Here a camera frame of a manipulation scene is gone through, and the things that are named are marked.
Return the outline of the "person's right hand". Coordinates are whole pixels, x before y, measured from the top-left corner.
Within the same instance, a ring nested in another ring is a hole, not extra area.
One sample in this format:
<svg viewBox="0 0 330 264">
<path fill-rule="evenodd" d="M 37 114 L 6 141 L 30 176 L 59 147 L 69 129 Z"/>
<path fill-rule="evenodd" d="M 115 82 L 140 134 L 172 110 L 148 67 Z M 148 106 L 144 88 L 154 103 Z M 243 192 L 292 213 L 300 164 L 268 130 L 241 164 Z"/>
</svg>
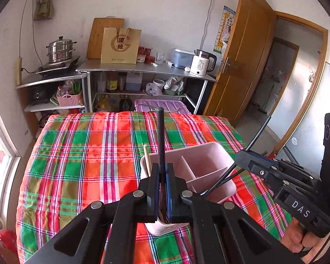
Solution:
<svg viewBox="0 0 330 264">
<path fill-rule="evenodd" d="M 315 258 L 315 261 L 321 259 L 326 254 L 330 247 L 330 239 L 327 240 L 329 235 L 330 233 L 324 238 L 319 238 L 312 232 L 304 234 L 299 221 L 292 217 L 284 236 L 280 239 L 280 243 L 292 253 L 299 253 L 304 247 L 310 248 L 309 253 L 301 258 L 304 263 L 310 263 L 318 252 L 320 254 Z"/>
</svg>

